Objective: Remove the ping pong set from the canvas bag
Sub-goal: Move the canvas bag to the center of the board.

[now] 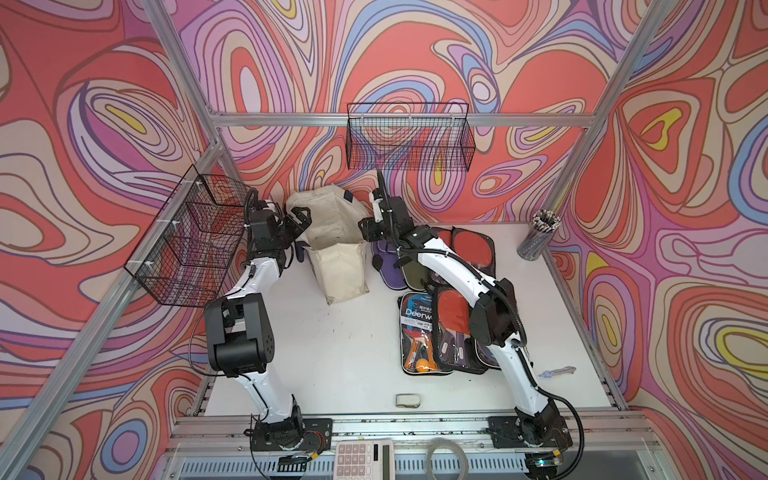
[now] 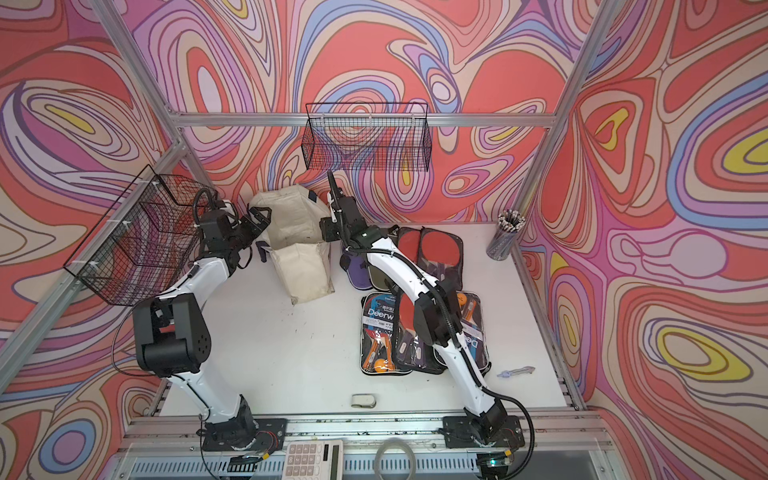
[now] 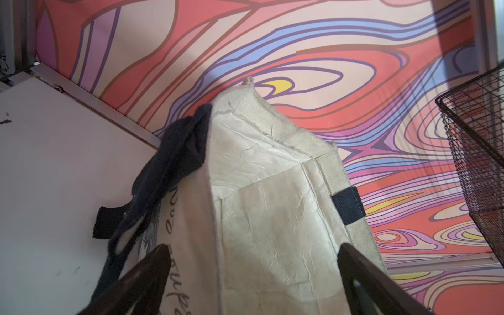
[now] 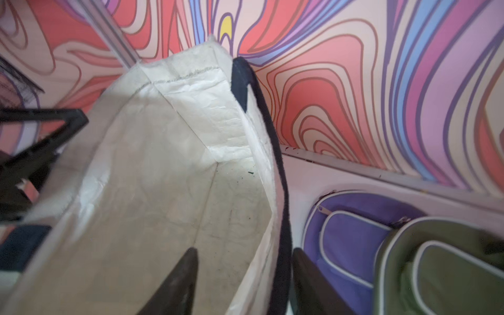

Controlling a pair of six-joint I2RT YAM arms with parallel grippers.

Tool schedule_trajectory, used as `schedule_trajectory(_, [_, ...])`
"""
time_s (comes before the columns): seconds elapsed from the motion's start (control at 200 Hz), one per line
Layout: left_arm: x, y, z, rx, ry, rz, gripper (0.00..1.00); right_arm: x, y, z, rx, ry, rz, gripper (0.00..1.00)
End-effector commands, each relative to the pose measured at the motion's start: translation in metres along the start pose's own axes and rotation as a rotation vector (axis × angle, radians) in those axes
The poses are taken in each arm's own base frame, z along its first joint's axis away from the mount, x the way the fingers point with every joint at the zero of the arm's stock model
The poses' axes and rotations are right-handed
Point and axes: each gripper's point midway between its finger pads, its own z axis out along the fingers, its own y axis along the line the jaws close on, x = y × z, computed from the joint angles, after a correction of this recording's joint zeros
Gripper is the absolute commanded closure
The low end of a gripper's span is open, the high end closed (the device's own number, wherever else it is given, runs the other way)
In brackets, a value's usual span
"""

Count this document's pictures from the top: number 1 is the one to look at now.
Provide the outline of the purple paddle case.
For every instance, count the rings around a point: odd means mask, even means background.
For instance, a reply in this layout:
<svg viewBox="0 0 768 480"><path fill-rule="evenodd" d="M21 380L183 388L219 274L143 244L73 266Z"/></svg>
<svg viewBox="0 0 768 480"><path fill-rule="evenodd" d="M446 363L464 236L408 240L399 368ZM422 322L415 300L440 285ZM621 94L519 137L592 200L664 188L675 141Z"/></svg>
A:
<svg viewBox="0 0 768 480"><path fill-rule="evenodd" d="M397 266L399 260L396 248L386 240L371 243L373 268L379 273L383 283L393 291L408 288L402 270Z"/></svg>

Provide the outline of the clear red paddle case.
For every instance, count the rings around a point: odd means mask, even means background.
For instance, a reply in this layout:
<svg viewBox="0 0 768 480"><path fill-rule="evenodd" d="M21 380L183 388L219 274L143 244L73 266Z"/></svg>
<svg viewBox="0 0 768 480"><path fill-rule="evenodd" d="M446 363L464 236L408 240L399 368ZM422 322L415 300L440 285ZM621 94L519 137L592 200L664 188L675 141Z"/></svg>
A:
<svg viewBox="0 0 768 480"><path fill-rule="evenodd" d="M452 228L432 227L432 232L440 239L441 244L439 246L433 246L433 249L440 251L447 251L451 249L452 245Z"/></svg>
<svg viewBox="0 0 768 480"><path fill-rule="evenodd" d="M480 232L454 228L451 233L453 251L482 273L496 276L495 244Z"/></svg>

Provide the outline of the olive green paddle case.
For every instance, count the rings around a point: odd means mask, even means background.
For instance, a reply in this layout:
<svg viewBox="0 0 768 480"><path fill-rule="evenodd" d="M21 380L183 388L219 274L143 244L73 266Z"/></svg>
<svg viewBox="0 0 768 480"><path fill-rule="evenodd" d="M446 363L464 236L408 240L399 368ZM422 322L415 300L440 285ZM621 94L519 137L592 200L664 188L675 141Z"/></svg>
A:
<svg viewBox="0 0 768 480"><path fill-rule="evenodd" d="M430 270L411 257L404 257L400 268L407 287L416 292L432 293Z"/></svg>

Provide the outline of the beige canvas tote bag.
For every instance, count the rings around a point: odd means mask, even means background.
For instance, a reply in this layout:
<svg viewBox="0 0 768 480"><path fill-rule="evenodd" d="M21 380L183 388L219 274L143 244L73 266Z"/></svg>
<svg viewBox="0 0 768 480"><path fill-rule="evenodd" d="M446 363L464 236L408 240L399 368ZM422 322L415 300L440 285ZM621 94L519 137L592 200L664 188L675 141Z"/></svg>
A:
<svg viewBox="0 0 768 480"><path fill-rule="evenodd" d="M366 241L358 223L368 210L351 192L337 185L296 192L287 207L307 208L311 225L298 237L329 305L369 292L365 278Z"/></svg>

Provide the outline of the clear case with orange balls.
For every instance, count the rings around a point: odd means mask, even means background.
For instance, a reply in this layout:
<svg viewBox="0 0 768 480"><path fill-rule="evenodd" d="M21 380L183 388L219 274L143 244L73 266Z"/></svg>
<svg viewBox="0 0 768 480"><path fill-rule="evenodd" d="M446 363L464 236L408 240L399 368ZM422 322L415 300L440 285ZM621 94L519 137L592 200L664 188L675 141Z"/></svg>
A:
<svg viewBox="0 0 768 480"><path fill-rule="evenodd" d="M408 292L398 299L401 367L410 376L447 376L435 356L432 297Z"/></svg>

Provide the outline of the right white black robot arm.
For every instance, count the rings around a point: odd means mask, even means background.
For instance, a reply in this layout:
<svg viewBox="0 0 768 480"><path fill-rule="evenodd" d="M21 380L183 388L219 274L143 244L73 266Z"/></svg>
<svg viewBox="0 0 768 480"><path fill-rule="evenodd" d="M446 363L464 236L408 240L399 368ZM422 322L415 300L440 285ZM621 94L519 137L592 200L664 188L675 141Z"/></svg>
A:
<svg viewBox="0 0 768 480"><path fill-rule="evenodd" d="M373 215L358 226L368 241L386 240L402 259L413 260L437 273L469 305L471 337L487 346L510 385L522 441L532 447L553 441L562 449L573 445L558 409L563 404L576 422L578 446L585 432L575 407L546 391L534 378L527 351L527 334L515 299L513 284L491 277L459 256L433 229L414 223L405 202L390 196L384 186L370 194Z"/></svg>

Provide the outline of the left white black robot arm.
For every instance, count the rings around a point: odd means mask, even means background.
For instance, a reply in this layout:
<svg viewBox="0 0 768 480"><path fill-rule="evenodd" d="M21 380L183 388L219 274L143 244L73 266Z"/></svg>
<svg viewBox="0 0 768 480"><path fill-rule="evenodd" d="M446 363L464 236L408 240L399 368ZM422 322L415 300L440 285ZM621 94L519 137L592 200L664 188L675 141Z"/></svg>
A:
<svg viewBox="0 0 768 480"><path fill-rule="evenodd" d="M203 312L211 368L236 381L255 406L249 437L255 446L294 450L305 427L293 394L269 367L276 340L265 295L292 260L297 237L311 225L311 212L294 218L252 189L244 201L246 261L234 287Z"/></svg>

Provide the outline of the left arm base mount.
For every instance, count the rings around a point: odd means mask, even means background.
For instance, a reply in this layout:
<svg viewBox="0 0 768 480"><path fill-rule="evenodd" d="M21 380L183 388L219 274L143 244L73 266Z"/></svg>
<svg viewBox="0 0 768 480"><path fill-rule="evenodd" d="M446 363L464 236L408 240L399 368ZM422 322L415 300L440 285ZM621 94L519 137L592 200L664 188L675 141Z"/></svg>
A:
<svg viewBox="0 0 768 480"><path fill-rule="evenodd" d="M322 453L332 445L333 420L329 417L305 419L301 426L292 420L275 424L259 423L246 429L254 452L286 451Z"/></svg>

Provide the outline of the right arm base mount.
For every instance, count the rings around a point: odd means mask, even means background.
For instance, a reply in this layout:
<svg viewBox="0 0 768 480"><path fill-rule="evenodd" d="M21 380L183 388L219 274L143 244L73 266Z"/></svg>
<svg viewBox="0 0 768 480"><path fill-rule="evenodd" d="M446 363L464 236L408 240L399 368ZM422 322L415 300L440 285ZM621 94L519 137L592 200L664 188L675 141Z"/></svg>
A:
<svg viewBox="0 0 768 480"><path fill-rule="evenodd" d="M533 419L491 416L486 432L495 448L567 450L573 446L570 430L561 416Z"/></svg>

